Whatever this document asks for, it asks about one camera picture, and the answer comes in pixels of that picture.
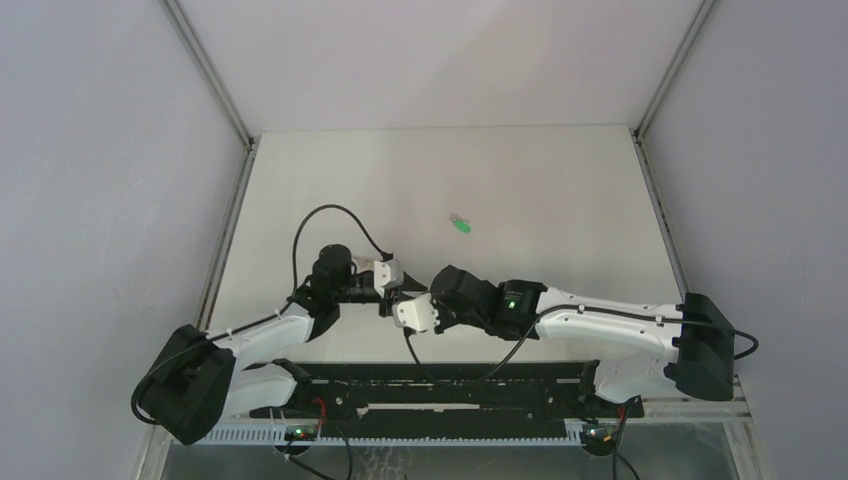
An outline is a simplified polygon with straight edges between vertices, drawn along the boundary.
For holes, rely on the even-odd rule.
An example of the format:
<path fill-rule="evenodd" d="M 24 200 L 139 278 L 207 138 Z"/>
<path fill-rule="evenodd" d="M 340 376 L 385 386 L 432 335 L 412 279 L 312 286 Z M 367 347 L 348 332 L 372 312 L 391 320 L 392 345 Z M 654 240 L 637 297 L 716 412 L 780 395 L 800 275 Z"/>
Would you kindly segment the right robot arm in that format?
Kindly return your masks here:
<path fill-rule="evenodd" d="M 453 265 L 430 285 L 437 332 L 456 325 L 522 345 L 529 339 L 597 341 L 631 349 L 616 360 L 594 359 L 578 402 L 592 416 L 616 404 L 674 387 L 689 397 L 734 397 L 742 336 L 708 296 L 688 292 L 680 303 L 634 304 L 585 297 L 527 280 L 497 285 Z"/>

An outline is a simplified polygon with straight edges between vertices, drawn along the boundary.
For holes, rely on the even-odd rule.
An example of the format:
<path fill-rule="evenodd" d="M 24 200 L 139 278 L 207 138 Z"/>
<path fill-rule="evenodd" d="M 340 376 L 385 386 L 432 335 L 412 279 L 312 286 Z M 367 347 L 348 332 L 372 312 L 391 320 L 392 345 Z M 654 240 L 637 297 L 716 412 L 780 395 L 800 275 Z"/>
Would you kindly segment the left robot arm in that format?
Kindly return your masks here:
<path fill-rule="evenodd" d="M 313 392 L 294 368 L 275 358 L 326 333 L 339 319 L 341 305 L 375 304 L 379 315 L 414 332 L 437 325 L 431 294 L 398 260 L 370 261 L 363 271 L 358 265 L 347 247 L 328 245 L 287 303 L 269 316 L 218 331 L 179 327 L 135 387 L 133 414 L 185 445 L 204 438 L 222 420 L 264 407 L 298 417 L 310 409 Z"/>

